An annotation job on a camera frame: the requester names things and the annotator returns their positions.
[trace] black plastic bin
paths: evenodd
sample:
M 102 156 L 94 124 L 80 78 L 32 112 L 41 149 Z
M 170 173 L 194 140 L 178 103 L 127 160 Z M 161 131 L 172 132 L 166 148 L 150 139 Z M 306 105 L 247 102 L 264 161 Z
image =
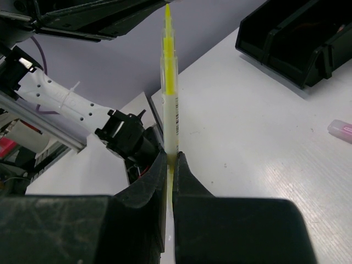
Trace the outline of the black plastic bin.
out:
M 352 58 L 346 0 L 269 0 L 240 25 L 236 48 L 289 79 L 313 86 Z

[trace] cable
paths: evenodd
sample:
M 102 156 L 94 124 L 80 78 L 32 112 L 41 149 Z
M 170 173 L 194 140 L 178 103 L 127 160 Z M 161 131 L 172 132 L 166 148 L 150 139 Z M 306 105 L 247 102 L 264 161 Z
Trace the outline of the cable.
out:
M 145 170 L 143 170 L 142 173 L 138 176 L 138 179 L 140 179 L 144 174 L 146 174 L 149 169 L 150 169 L 150 166 L 147 166 L 147 167 L 145 168 Z
M 42 49 L 42 46 L 40 45 L 40 43 L 38 42 L 38 40 L 35 37 L 32 36 L 31 40 L 33 40 L 34 44 L 37 46 L 37 48 L 38 48 L 38 50 L 40 52 L 40 56 L 42 56 L 44 73 L 45 73 L 45 75 L 48 75 L 48 65 L 46 63 L 46 58 L 45 58 L 45 54 L 44 54 L 44 51 Z M 59 113 L 54 112 L 54 111 L 40 111 L 40 104 L 37 105 L 35 110 L 37 111 L 37 113 L 43 114 L 43 115 L 46 115 L 46 114 L 59 114 Z
M 12 179 L 28 180 L 29 182 L 31 181 L 30 179 L 26 179 L 26 178 L 22 178 L 22 177 L 11 177 L 11 178 L 8 178 L 8 179 L 4 180 L 3 183 L 6 183 L 7 181 L 12 180 Z
M 42 49 L 42 46 L 40 46 L 40 43 L 38 42 L 38 40 L 35 37 L 32 36 L 31 40 L 33 40 L 34 44 L 37 46 L 37 48 L 38 48 L 38 50 L 40 52 L 40 56 L 42 56 L 44 73 L 46 75 L 48 75 L 48 65 L 46 63 L 46 58 L 45 58 L 45 54 L 44 54 L 44 51 Z

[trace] red component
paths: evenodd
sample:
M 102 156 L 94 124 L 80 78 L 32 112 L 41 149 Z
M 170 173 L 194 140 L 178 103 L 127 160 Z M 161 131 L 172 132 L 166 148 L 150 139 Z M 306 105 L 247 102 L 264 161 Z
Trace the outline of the red component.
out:
M 29 128 L 31 128 L 31 129 L 33 129 L 34 131 L 37 131 L 37 132 L 40 133 L 40 130 L 39 130 L 38 128 L 35 128 L 34 126 L 32 126 L 32 125 L 30 125 L 30 124 L 28 124 L 27 122 L 24 122 L 24 121 L 22 121 L 22 120 L 21 120 L 21 122 L 22 122 L 23 124 L 25 124 L 27 127 L 29 127 Z
M 15 141 L 3 137 L 0 139 L 0 158 L 4 158 L 11 150 L 17 146 Z

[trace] white table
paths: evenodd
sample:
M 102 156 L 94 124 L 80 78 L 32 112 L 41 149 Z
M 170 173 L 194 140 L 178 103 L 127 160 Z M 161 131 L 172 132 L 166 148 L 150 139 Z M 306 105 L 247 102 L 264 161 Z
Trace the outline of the white table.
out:
M 319 262 L 352 263 L 352 145 L 327 132 L 352 123 L 352 61 L 302 93 L 249 63 L 237 34 L 180 74 L 180 150 L 216 196 L 294 201 Z
M 145 128 L 156 124 L 144 93 L 132 100 L 121 112 L 139 114 Z M 93 135 L 79 153 L 71 150 L 28 186 L 32 195 L 114 195 L 129 186 L 124 161 L 108 151 Z

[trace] highlighter cap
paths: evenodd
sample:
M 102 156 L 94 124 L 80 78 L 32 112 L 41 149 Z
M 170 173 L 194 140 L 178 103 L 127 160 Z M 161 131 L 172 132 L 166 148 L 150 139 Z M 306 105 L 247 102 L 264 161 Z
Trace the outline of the highlighter cap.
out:
M 175 31 L 172 25 L 170 6 L 167 4 L 165 8 L 164 28 L 162 31 L 162 57 L 176 57 L 175 50 Z
M 341 120 L 334 120 L 328 127 L 331 135 L 352 144 L 352 125 Z

